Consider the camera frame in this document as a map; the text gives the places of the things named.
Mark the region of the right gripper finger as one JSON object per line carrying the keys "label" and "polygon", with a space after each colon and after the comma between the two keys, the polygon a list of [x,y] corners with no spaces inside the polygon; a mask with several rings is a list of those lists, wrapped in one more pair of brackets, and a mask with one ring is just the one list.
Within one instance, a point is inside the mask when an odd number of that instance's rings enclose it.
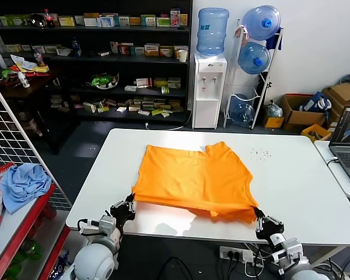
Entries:
{"label": "right gripper finger", "polygon": [[266,214],[264,214],[264,218],[263,218],[263,224],[262,224],[263,227],[264,227],[265,223],[267,223],[268,225],[275,225],[275,226],[279,226],[279,227],[284,226],[283,222],[281,222],[280,220],[277,220],[274,217],[268,216]]}
{"label": "right gripper finger", "polygon": [[263,218],[264,218],[264,212],[257,208],[257,207],[254,207],[254,213],[256,215],[256,218],[257,218],[257,225],[256,225],[256,232],[259,232],[261,230],[263,230]]}

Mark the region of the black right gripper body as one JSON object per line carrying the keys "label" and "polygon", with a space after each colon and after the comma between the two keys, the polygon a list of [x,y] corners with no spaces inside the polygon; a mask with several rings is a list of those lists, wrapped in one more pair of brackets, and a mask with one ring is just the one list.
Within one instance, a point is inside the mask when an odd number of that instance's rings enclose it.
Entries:
{"label": "black right gripper body", "polygon": [[284,232],[284,224],[282,222],[279,222],[278,224],[267,222],[257,225],[255,230],[255,235],[258,240],[265,240],[269,243],[271,243],[271,236],[277,233],[282,234]]}

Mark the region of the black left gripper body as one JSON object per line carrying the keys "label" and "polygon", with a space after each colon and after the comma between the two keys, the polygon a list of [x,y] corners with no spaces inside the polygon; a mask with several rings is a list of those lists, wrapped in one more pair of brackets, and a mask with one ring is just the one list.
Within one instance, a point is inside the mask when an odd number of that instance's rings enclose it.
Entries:
{"label": "black left gripper body", "polygon": [[135,219],[136,212],[128,212],[125,201],[120,201],[110,207],[110,215],[114,217],[115,226],[120,232],[124,231],[125,223]]}

